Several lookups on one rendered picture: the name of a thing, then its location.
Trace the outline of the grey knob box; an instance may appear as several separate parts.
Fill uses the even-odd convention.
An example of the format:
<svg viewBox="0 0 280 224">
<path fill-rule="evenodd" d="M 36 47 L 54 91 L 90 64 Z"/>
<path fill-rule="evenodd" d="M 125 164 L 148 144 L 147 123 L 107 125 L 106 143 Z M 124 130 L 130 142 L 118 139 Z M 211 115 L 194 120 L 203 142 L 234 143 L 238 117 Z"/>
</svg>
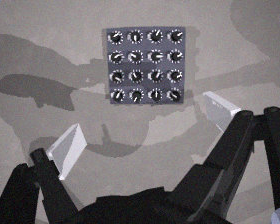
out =
<svg viewBox="0 0 280 224">
<path fill-rule="evenodd" d="M 106 35 L 110 104 L 184 104 L 186 27 L 106 28 Z"/>
</svg>

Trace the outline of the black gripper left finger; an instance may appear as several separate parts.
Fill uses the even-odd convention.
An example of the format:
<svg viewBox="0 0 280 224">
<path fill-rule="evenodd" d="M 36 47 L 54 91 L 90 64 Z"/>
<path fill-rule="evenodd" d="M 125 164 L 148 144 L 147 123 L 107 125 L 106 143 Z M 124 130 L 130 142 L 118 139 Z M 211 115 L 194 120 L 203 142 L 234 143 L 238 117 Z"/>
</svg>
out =
<svg viewBox="0 0 280 224">
<path fill-rule="evenodd" d="M 87 224 L 60 181 L 86 145 L 79 124 L 75 124 L 46 152 L 44 148 L 31 152 L 34 166 L 17 165 L 0 196 L 0 224 L 35 224 L 40 188 L 49 224 Z"/>
</svg>

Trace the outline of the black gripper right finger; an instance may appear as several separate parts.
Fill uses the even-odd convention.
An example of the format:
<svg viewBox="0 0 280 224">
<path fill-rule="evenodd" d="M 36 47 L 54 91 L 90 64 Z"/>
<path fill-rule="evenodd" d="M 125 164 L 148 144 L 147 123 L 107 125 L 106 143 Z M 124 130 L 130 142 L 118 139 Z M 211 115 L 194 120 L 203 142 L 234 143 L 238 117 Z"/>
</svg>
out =
<svg viewBox="0 0 280 224">
<path fill-rule="evenodd" d="M 138 224 L 197 224 L 206 209 L 226 220 L 254 153 L 254 141 L 262 140 L 275 207 L 270 224 L 280 224 L 280 108 L 267 107 L 264 114 L 253 115 L 211 91 L 203 94 L 207 117 L 223 135 L 204 163 L 194 164 L 170 195 L 157 202 Z"/>
</svg>

